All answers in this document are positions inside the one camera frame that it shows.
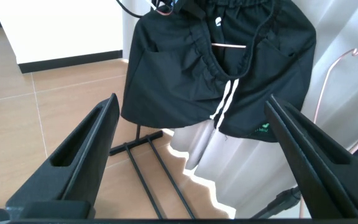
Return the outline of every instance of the black metal rack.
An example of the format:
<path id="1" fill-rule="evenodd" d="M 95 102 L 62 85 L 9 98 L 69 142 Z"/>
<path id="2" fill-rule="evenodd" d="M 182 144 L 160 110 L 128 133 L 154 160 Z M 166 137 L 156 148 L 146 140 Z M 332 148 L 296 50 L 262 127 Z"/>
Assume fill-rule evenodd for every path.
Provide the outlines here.
<path id="1" fill-rule="evenodd" d="M 143 175 L 140 172 L 139 167 L 136 164 L 134 156 L 131 153 L 131 149 L 133 149 L 133 148 L 135 148 L 137 146 L 140 146 L 142 144 L 149 143 L 150 147 L 152 148 L 152 150 L 153 150 L 153 152 L 155 154 L 155 156 L 157 157 L 157 159 L 160 162 L 162 168 L 164 169 L 165 173 L 167 174 L 171 184 L 173 185 L 173 188 L 175 188 L 178 196 L 180 197 L 180 200 L 182 201 L 183 205 L 185 206 L 190 218 L 195 219 L 195 216 L 194 216 L 193 212 L 191 211 L 190 206 L 187 204 L 186 199 L 184 198 L 183 194 L 180 192 L 180 189 L 178 188 L 175 180 L 173 179 L 171 173 L 169 172 L 169 170 L 166 167 L 164 161 L 161 159 L 160 154 L 158 153 L 157 149 L 154 146 L 153 140 L 161 138 L 162 136 L 163 136 L 163 132 L 162 131 L 157 131 L 157 132 L 155 132 L 153 134 L 148 134 L 148 135 L 140 138 L 140 125 L 137 125 L 135 140 L 133 140 L 133 141 L 131 141 L 129 143 L 124 143 L 124 144 L 122 144 L 120 146 L 116 146 L 116 147 L 112 148 L 110 150 L 110 152 L 109 152 L 109 155 L 113 156 L 113 155 L 115 155 L 117 153 L 124 152 L 124 151 L 126 151 L 128 153 L 129 159 L 131 160 L 132 165 L 134 165 L 136 173 L 139 176 L 140 181 L 142 182 L 143 188 L 146 191 L 147 196 L 149 197 L 150 203 L 153 205 L 153 208 L 154 208 L 158 218 L 163 219 L 163 215 L 161 214 L 160 209 L 158 208 L 157 204 L 155 203 L 153 195 L 151 194 L 150 189 L 147 186 L 147 184 L 146 184 L 146 182 L 145 182 L 145 180 L 143 178 Z"/>

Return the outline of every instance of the white drawstring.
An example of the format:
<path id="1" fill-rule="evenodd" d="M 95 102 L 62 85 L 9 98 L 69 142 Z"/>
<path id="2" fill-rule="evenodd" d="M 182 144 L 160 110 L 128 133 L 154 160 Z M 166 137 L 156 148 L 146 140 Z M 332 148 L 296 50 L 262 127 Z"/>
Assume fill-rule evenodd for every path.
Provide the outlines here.
<path id="1" fill-rule="evenodd" d="M 230 106 L 231 102 L 233 101 L 234 92 L 236 91 L 236 88 L 237 88 L 238 85 L 239 85 L 239 79 L 234 80 L 230 96 L 229 96 L 229 98 L 227 99 L 227 102 L 224 105 L 222 115 L 221 115 L 221 117 L 219 118 L 219 121 L 218 121 L 218 125 L 216 125 L 216 129 L 218 131 L 219 131 L 219 127 L 221 126 L 221 124 L 223 122 L 224 114 L 229 109 L 229 106 Z"/>
<path id="2" fill-rule="evenodd" d="M 223 105 L 224 105 L 224 99 L 226 99 L 227 94 L 229 94 L 230 91 L 230 86 L 231 86 L 231 82 L 228 81 L 226 83 L 226 86 L 224 87 L 224 93 L 223 93 L 223 98 L 221 100 L 221 102 L 218 105 L 218 108 L 216 108 L 215 114 L 212 114 L 211 116 L 209 116 L 209 118 L 214 119 L 215 116 L 219 113 L 219 111 L 222 109 Z"/>

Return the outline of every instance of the garment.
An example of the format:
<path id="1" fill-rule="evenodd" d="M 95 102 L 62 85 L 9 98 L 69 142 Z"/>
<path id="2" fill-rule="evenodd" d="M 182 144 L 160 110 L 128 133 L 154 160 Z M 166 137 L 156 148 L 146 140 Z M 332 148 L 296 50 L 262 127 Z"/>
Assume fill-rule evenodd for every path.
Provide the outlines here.
<path id="1" fill-rule="evenodd" d="M 121 116 L 153 128 L 214 119 L 223 134 L 275 142 L 264 103 L 274 94 L 301 109 L 316 45 L 309 20 L 290 0 L 177 5 L 136 24 Z"/>

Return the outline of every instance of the curtain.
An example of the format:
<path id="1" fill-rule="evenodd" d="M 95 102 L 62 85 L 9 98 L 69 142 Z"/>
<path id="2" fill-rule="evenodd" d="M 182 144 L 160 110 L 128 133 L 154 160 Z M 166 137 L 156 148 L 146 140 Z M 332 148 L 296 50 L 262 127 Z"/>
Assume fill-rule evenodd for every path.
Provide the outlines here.
<path id="1" fill-rule="evenodd" d="M 310 89 L 301 111 L 313 119 L 329 66 L 344 52 L 358 48 L 358 0 L 294 2 L 317 31 Z M 332 71 L 316 124 L 346 148 L 357 142 L 358 56 L 347 56 Z M 218 202 L 235 208 L 236 218 L 253 216 L 296 185 L 279 143 L 225 136 L 214 131 L 212 121 L 176 129 L 171 147 L 189 153 L 186 169 L 212 180 Z M 297 217 L 298 206 L 275 218 Z"/>

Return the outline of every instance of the tile floor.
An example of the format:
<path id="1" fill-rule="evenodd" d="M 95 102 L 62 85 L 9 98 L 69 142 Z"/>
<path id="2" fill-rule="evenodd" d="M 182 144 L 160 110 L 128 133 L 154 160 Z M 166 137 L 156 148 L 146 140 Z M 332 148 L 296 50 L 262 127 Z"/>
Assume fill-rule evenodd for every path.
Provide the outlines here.
<path id="1" fill-rule="evenodd" d="M 0 207 L 99 101 L 116 93 L 120 103 L 127 65 L 121 60 L 21 74 L 0 29 Z M 113 146 L 134 138 L 136 126 L 119 120 Z M 143 128 L 142 135 L 155 129 Z M 168 151 L 170 136 L 155 141 L 161 157 L 198 218 L 227 218 L 209 189 L 184 175 L 185 159 Z M 132 150 L 167 218 L 188 218 L 148 145 Z M 125 152 L 110 157 L 98 198 L 97 218 L 156 218 Z"/>

